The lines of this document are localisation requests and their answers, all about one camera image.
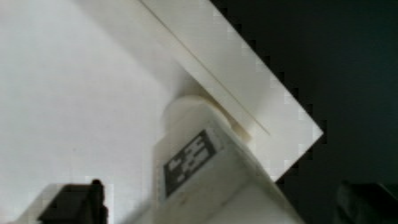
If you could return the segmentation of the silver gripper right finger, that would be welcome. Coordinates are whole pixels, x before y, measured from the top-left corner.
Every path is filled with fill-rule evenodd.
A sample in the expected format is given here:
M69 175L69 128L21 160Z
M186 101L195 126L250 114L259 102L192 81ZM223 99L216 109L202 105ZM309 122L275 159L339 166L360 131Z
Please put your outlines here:
M398 184L341 183L334 224L398 224Z

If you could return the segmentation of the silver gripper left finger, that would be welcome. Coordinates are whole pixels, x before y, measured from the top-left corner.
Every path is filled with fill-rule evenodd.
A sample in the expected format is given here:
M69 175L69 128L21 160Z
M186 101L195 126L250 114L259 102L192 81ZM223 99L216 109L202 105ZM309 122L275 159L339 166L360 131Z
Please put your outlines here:
M37 221L40 224L108 224L104 186L97 179L62 187Z

